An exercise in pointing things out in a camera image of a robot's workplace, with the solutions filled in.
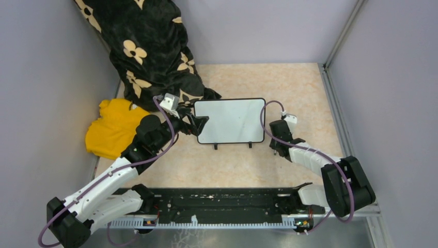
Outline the white whiteboard black frame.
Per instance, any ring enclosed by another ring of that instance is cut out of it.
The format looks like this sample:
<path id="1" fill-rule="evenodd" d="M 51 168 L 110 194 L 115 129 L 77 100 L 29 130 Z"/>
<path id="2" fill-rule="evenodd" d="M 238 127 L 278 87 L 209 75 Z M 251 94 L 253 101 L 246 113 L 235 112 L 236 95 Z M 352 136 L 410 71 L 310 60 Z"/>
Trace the white whiteboard black frame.
<path id="1" fill-rule="evenodd" d="M 264 98 L 201 100 L 194 103 L 196 117 L 209 117 L 197 141 L 202 145 L 253 144 L 265 139 Z"/>

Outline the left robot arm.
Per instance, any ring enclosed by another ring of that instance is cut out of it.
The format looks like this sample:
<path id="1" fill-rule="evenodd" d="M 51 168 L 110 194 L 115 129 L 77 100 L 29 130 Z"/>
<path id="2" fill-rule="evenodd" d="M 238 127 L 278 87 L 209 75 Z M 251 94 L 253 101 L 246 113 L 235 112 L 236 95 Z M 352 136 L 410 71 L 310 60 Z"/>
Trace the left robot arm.
<path id="1" fill-rule="evenodd" d="M 105 172 L 65 199 L 54 197 L 48 202 L 48 228 L 60 245 L 80 247 L 97 229 L 128 213 L 155 213 L 154 194 L 143 184 L 121 195 L 114 193 L 168 151 L 179 132 L 198 136 L 209 120 L 194 116 L 188 108 L 176 116 L 165 114 L 165 118 L 161 122 L 156 115 L 145 116 L 132 143 Z"/>

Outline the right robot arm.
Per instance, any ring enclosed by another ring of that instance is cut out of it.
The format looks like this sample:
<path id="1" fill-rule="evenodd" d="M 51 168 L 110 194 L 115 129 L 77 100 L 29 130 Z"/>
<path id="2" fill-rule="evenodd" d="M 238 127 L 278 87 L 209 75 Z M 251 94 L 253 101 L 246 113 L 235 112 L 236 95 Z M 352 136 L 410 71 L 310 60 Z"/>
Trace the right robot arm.
<path id="1" fill-rule="evenodd" d="M 307 185 L 291 198 L 291 207 L 304 213 L 311 205 L 329 207 L 337 217 L 371 205 L 376 195 L 359 162 L 354 156 L 345 158 L 322 155 L 305 140 L 293 138 L 286 120 L 269 124 L 270 148 L 286 160 L 301 165 L 323 180 L 322 185 Z"/>

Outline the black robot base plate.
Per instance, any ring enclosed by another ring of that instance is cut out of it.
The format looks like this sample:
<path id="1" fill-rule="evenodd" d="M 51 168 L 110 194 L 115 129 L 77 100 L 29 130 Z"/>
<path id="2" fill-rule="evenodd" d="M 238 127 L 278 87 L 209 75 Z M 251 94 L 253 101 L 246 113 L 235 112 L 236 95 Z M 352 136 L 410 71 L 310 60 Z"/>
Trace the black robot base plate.
<path id="1" fill-rule="evenodd" d="M 196 216 L 200 224 L 274 224 L 283 215 L 325 214 L 299 200 L 292 188 L 150 188 L 153 197 L 135 214 L 159 215 L 160 224 L 185 224 Z"/>

